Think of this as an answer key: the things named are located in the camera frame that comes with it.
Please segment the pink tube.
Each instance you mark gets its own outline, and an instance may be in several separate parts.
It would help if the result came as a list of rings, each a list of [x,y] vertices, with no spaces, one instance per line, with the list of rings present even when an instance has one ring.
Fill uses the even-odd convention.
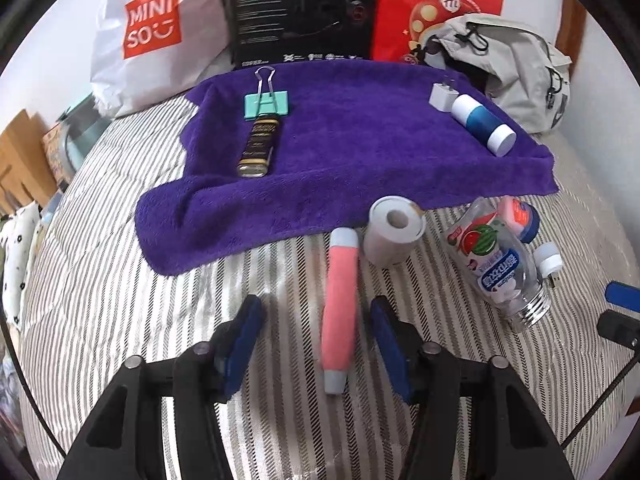
[[[330,236],[320,346],[324,392],[330,396],[339,396],[344,392],[354,355],[358,313],[358,259],[357,232],[349,228],[333,230]]]

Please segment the white tape roll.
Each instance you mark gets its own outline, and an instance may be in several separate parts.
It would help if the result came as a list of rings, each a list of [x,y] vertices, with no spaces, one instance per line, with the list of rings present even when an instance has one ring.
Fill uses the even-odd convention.
[[[424,211],[402,196],[384,196],[372,204],[363,237],[364,256],[374,266],[404,262],[426,229]]]

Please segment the clear candy bottle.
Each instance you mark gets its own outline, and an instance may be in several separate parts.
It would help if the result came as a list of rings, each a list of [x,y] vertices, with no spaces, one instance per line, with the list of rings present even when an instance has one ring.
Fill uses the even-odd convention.
[[[462,276],[515,333],[525,332],[547,314],[550,299],[532,254],[487,198],[474,200],[448,228],[444,241]]]

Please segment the pink blue vaseline tin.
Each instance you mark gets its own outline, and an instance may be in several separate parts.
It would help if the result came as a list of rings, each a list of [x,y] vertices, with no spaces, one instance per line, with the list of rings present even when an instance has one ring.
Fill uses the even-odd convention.
[[[509,230],[523,244],[530,244],[536,238],[540,217],[534,206],[512,196],[503,196],[499,200],[497,211]]]

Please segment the black gold slim bottle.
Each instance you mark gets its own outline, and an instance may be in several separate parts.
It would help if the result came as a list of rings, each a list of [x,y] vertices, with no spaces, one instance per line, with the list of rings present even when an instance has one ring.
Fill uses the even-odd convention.
[[[268,174],[280,129],[281,119],[277,114],[262,115],[255,119],[236,167],[241,178],[261,178]]]

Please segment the white blue cream bottle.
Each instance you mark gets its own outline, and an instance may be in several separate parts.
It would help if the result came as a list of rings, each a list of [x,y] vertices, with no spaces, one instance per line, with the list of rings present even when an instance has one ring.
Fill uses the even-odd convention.
[[[450,114],[496,157],[506,156],[514,147],[515,131],[472,96],[457,96]]]

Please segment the green binder clip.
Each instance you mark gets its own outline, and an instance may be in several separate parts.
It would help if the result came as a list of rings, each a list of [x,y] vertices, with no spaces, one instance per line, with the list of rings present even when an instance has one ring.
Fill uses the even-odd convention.
[[[244,96],[245,120],[254,120],[265,115],[288,116],[288,92],[274,88],[275,74],[276,69],[268,65],[260,66],[254,71],[257,90]]]

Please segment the white USB wall charger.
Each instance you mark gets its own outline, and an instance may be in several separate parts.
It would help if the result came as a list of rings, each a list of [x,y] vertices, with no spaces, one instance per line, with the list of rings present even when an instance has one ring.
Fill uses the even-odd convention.
[[[445,76],[441,82],[433,84],[428,104],[439,112],[450,113],[459,95],[456,84],[456,80],[451,76]]]

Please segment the striped bed quilt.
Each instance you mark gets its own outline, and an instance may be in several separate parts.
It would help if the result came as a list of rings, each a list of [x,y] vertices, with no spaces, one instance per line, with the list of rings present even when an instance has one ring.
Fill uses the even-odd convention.
[[[207,339],[255,294],[267,310],[242,389],[217,408],[240,479],[393,479],[401,470],[413,414],[390,386],[367,324],[347,388],[323,390],[319,364],[326,287],[324,235],[292,238],[166,278],[141,255],[139,197],[181,176],[179,136],[194,115],[171,99],[113,122],[58,205],[26,288],[20,361],[32,400],[21,405],[27,448],[40,478],[53,479],[100,394],[128,356],[178,356]],[[432,211],[422,243],[405,263],[363,263],[363,304],[384,295],[421,335],[456,356],[505,356],[559,438],[628,361],[599,337],[605,286],[637,284],[639,265],[612,208],[560,136],[549,136],[559,191],[533,197],[539,240],[564,261],[551,308],[517,334],[480,299],[451,262],[442,231],[456,208]]]

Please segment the purple towel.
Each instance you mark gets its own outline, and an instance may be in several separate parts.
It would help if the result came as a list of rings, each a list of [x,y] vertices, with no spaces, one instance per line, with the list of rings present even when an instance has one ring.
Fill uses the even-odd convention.
[[[257,87],[254,72],[198,84],[180,136],[183,174],[145,192],[134,214],[146,262],[177,275],[277,240],[364,226],[387,195],[434,209],[556,191],[553,156],[529,134],[519,131],[498,157],[431,107],[441,80],[439,70],[399,63],[278,65],[274,84],[288,92],[290,110],[268,174],[254,179],[236,169],[250,137],[244,98]]]

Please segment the white spotted pillow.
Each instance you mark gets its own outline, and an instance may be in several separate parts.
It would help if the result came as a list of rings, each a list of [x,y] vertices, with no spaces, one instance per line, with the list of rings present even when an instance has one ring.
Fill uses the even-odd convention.
[[[27,268],[39,225],[40,207],[36,202],[31,202],[15,214],[10,214],[1,229],[2,306],[9,326],[16,330],[22,329]]]

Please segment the grey Nike waist bag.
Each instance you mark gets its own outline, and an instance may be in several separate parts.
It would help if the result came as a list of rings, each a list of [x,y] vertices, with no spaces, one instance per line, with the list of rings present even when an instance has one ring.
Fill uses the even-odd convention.
[[[419,44],[427,64],[465,73],[526,132],[548,133],[562,122],[572,59],[530,26],[495,14],[463,14]]]

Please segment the black headset box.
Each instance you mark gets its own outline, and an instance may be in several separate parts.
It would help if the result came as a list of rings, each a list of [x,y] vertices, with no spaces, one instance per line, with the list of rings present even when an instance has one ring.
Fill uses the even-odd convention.
[[[370,58],[376,0],[230,0],[234,62]]]

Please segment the white Miniso plastic bag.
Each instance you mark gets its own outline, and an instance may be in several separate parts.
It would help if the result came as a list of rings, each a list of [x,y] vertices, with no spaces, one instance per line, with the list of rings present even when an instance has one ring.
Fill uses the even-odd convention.
[[[232,69],[227,0],[102,0],[90,86],[122,117]]]

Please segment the brown wooden door frame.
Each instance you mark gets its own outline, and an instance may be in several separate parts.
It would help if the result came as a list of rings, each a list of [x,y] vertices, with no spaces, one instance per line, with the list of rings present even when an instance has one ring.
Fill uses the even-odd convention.
[[[578,0],[562,0],[561,21],[555,47],[578,60],[586,26],[587,10]]]

